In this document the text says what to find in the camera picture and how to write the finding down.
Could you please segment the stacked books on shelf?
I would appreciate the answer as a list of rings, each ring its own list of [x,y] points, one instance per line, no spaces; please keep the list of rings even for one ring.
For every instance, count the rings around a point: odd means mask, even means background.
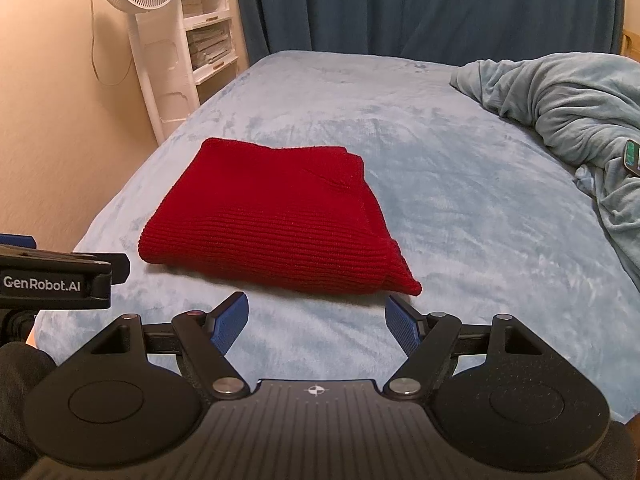
[[[212,25],[186,33],[192,68],[216,62],[233,50],[229,27]]]

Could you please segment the smartphone on blanket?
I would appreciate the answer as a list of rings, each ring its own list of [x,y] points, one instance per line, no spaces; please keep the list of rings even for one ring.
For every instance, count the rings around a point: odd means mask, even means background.
[[[635,177],[640,177],[640,144],[632,139],[625,143],[623,164],[626,170]]]

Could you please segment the light blue fleece bed cover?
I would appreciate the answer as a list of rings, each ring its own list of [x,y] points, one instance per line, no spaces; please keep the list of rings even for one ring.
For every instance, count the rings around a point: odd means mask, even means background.
[[[108,310],[43,312],[39,349],[63,362],[114,318],[163,323],[208,310],[235,284],[150,266],[145,223],[212,136],[359,155],[390,234],[422,285],[422,312],[470,324],[510,313],[603,392],[613,415],[639,409],[639,293],[574,171],[533,131],[450,86],[446,65],[319,52],[267,56],[202,105],[96,216],[78,243],[123,252]]]

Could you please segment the dark blue curtain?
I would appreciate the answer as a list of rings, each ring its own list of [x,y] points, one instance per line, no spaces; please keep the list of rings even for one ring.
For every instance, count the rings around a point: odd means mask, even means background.
[[[463,65],[615,53],[625,0],[239,0],[251,61],[284,50]]]

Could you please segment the grey-blue crumpled blanket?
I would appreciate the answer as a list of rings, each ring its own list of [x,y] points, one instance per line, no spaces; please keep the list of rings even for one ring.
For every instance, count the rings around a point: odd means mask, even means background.
[[[450,84],[488,112],[532,128],[575,167],[620,262],[639,278],[639,178],[624,165],[639,140],[639,64],[605,53],[555,53],[525,61],[479,60]]]

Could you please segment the white bookshelf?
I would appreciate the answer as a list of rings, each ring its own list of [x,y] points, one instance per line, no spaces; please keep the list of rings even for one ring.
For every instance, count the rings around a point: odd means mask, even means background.
[[[188,61],[205,102],[248,67],[239,0],[180,0]]]

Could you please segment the red knit sweater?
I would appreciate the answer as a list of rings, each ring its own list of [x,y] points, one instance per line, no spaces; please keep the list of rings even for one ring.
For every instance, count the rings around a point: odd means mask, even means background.
[[[362,158],[342,146],[205,140],[146,222],[138,254],[217,280],[310,294],[422,292]]]

